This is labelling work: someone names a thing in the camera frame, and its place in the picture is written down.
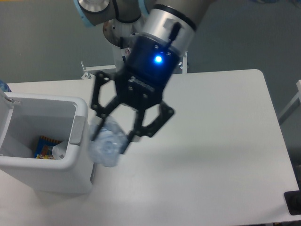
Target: blue led light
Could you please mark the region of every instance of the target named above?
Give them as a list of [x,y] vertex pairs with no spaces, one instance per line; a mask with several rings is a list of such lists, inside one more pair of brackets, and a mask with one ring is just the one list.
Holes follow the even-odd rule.
[[154,61],[156,64],[161,64],[163,62],[163,59],[161,56],[156,56]]

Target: trash bin lid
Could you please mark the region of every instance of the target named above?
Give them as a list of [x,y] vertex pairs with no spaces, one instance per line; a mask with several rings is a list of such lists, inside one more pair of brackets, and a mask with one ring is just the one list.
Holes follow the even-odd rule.
[[9,122],[13,114],[13,103],[0,89],[0,148],[8,130]]

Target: black object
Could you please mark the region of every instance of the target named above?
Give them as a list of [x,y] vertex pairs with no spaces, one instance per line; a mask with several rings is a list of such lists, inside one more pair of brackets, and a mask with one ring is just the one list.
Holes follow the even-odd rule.
[[[170,34],[171,42],[176,39],[181,28],[175,23]],[[180,58],[166,45],[161,45],[153,39],[138,37],[131,55],[125,66],[117,73],[108,74],[102,71],[95,75],[95,84],[91,108],[102,118],[92,140],[95,140],[109,114],[120,104],[125,104],[136,110],[133,129],[127,136],[127,142],[120,153],[124,154],[135,136],[153,137],[156,132],[174,115],[173,108],[162,101],[163,90]],[[103,107],[98,102],[101,86],[108,81],[115,82],[117,95]],[[159,105],[158,117],[148,126],[142,126],[145,111]]]
[[[109,114],[114,111],[121,103],[123,98],[119,98],[118,96],[114,97],[106,107],[103,107],[98,102],[98,98],[100,96],[100,88],[102,85],[106,84],[110,80],[114,80],[113,74],[107,74],[104,72],[98,72],[95,77],[95,85],[92,97],[91,108],[96,111],[96,115],[102,118],[101,124],[97,127],[95,134],[92,137],[92,140],[95,140],[100,130],[102,129],[106,118]],[[127,92],[123,92],[123,95],[127,97],[133,97],[133,90],[129,89]],[[164,101],[161,101],[159,104],[159,116],[148,126],[142,126],[144,114],[146,108],[143,106],[148,106],[148,99],[145,96],[140,96],[140,106],[139,110],[136,112],[135,122],[133,129],[129,132],[127,136],[127,142],[121,147],[120,153],[124,154],[129,144],[132,142],[135,136],[148,136],[152,137],[156,134],[156,132],[173,116],[174,110],[169,107]]]
[[301,191],[284,193],[288,211],[291,215],[301,215]]

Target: white plastic bin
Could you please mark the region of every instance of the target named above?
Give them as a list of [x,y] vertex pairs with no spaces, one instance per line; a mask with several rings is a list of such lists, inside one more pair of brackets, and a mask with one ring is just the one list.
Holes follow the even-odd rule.
[[[87,104],[81,98],[0,90],[0,170],[34,190],[89,192],[93,162],[86,150],[87,114]],[[68,140],[66,156],[61,160],[34,159],[40,136]]]

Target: gray floor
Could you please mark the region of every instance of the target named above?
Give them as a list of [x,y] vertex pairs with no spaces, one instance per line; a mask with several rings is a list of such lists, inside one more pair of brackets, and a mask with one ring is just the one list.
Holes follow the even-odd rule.
[[[288,0],[219,0],[189,48],[189,72],[259,69],[279,113],[301,79],[300,38],[301,9]],[[0,79],[6,82],[79,79],[81,61],[86,66],[113,64],[102,26],[85,28],[72,0],[0,2],[0,59]],[[300,114],[282,127],[296,156]]]

